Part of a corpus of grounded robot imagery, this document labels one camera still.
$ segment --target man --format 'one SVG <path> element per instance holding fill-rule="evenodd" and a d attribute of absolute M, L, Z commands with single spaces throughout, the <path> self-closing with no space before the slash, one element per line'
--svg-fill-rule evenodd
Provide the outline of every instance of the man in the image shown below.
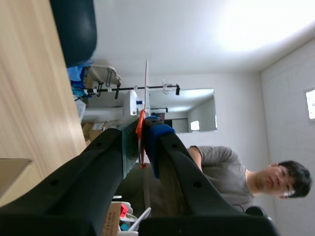
<path fill-rule="evenodd" d="M 241 211 L 249 208 L 259 194 L 281 199 L 305 197 L 312 185 L 310 172 L 295 161 L 250 172 L 228 147 L 192 146 L 188 152 L 223 198 Z M 155 179 L 150 165 L 145 171 L 135 166 L 122 181 L 116 195 L 122 195 L 124 201 L 130 202 L 137 216 L 147 207 L 152 208 L 151 216 L 167 215 L 161 184 Z"/>

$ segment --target wooden surface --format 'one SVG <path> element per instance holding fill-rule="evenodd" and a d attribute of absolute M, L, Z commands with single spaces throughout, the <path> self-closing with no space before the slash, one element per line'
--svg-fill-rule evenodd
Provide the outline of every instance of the wooden surface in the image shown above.
<path fill-rule="evenodd" d="M 17 176 L 17 179 L 10 185 L 7 191 L 0 196 L 0 207 L 8 204 L 9 202 L 21 197 L 30 189 L 34 188 L 42 177 L 34 162 L 29 163 Z"/>
<path fill-rule="evenodd" d="M 41 178 L 85 147 L 48 0 L 0 1 L 0 150 Z"/>

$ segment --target mirror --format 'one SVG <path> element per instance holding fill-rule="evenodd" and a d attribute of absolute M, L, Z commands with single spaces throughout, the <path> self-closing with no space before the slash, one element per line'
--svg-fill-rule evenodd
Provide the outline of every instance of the mirror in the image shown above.
<path fill-rule="evenodd" d="M 150 91 L 151 115 L 157 116 L 176 133 L 217 130 L 213 89 Z"/>

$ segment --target white ceiling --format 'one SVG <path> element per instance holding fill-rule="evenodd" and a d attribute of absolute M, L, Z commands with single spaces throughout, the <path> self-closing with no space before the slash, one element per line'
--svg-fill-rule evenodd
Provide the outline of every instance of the white ceiling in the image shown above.
<path fill-rule="evenodd" d="M 259 72 L 315 36 L 315 0 L 94 0 L 96 63 L 121 76 Z"/>
<path fill-rule="evenodd" d="M 169 94 L 165 94 L 162 90 L 150 91 L 150 107 L 167 107 L 168 112 L 187 112 L 209 99 L 213 99 L 213 96 L 213 89 L 181 90 L 179 96 L 176 95 L 174 90 Z"/>

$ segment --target white tile wall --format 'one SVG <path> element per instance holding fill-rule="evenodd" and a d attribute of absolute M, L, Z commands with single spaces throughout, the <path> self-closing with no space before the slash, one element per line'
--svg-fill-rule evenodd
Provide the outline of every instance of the white tile wall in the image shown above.
<path fill-rule="evenodd" d="M 304 93 L 315 88 L 315 40 L 263 71 L 261 83 L 271 161 L 299 161 L 315 176 L 315 122 L 308 120 Z M 313 189 L 275 206 L 283 236 L 315 235 Z"/>

